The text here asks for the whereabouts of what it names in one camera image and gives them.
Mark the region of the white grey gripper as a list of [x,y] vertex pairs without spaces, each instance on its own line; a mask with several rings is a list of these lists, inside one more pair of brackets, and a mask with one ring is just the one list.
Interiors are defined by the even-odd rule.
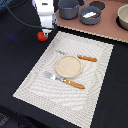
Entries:
[[54,0],[32,0],[32,5],[36,9],[40,19],[44,37],[47,37],[57,25],[53,3]]

